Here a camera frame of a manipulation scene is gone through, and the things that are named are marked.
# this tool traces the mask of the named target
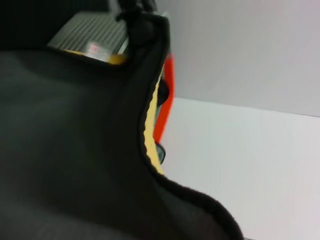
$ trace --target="gray wall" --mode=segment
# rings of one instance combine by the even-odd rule
[[[320,2],[158,0],[171,15],[176,94],[320,116]]]

